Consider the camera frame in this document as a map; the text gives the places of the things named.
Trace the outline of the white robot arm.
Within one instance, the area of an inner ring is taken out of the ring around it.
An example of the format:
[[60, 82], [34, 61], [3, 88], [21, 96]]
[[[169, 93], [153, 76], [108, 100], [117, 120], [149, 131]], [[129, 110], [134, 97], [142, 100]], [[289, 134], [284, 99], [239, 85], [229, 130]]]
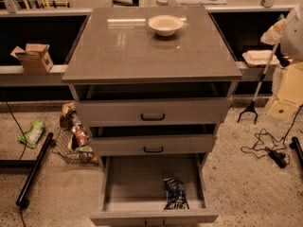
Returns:
[[284, 56], [303, 61], [303, 4], [288, 13], [282, 28], [280, 50]]

